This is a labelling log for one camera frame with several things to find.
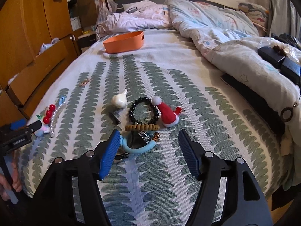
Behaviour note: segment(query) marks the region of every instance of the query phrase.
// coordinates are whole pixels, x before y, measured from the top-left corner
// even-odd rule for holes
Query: black bead bracelet
[[[128,118],[130,119],[130,121],[135,124],[137,122],[137,124],[140,124],[142,125],[143,123],[141,121],[138,121],[135,119],[134,117],[134,111],[135,111],[135,108],[136,106],[139,104],[139,103],[146,103],[150,108],[151,110],[153,111],[154,113],[154,117],[148,122],[148,124],[156,124],[157,120],[159,120],[159,112],[156,108],[156,106],[153,106],[151,104],[151,100],[147,97],[143,97],[143,98],[138,98],[137,100],[134,101],[134,103],[131,105],[130,107],[130,110],[128,111]]]

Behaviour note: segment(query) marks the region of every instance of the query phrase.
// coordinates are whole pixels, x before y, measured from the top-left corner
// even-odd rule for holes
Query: brown bracelet
[[[158,131],[160,129],[159,125],[155,124],[134,124],[134,125],[127,125],[124,128],[127,132],[130,131],[136,131],[136,132],[141,132],[141,131]]]

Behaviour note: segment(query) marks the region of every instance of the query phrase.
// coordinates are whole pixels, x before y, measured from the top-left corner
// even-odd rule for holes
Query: silver screw
[[[94,154],[95,154],[95,153],[94,153],[93,150],[89,150],[89,151],[86,153],[86,156],[92,157]]]
[[[63,161],[61,157],[55,158],[55,163],[60,164]]]
[[[210,151],[206,151],[206,152],[205,152],[205,156],[211,158],[211,157],[213,157],[213,153],[210,152]]]
[[[240,163],[240,164],[243,164],[243,163],[244,163],[244,159],[243,159],[243,158],[240,158],[240,157],[238,157],[238,158],[237,158],[237,162],[238,162],[238,163]]]

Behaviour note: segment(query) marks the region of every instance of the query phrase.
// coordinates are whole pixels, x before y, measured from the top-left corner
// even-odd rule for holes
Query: white bulb-shaped object
[[[120,108],[120,109],[125,108],[128,104],[128,102],[126,100],[126,94],[127,93],[128,93],[128,91],[124,90],[123,93],[114,95],[112,100],[111,100],[111,104],[113,106],[116,106],[116,107]]]

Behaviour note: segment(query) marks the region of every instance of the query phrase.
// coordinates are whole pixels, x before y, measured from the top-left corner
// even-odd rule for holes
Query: white pom-pom
[[[151,103],[153,106],[158,106],[160,103],[162,103],[162,99],[160,97],[154,96],[151,100]]]

